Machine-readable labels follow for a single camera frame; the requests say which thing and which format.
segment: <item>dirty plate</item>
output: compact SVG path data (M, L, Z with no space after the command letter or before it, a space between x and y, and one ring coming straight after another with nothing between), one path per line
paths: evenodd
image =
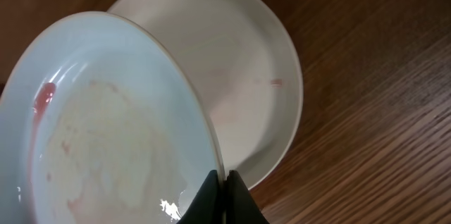
M210 170L223 177L185 76L108 13L69 16L31 43L2 95L0 132L0 223L170 223Z
M260 0L118 0L109 13L154 35L174 56L213 121L225 170L248 188L280 162L302 107L291 39Z

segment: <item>white plate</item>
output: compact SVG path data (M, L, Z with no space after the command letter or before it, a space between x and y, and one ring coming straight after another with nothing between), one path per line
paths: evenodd
M4 89L0 132L0 223L69 224L90 211L112 218L102 223L169 223L210 170L223 177L173 59L108 13L69 16L31 43Z
M109 13L154 35L193 82L211 116L225 169L248 188L295 135L302 77L291 39L260 0L118 0Z

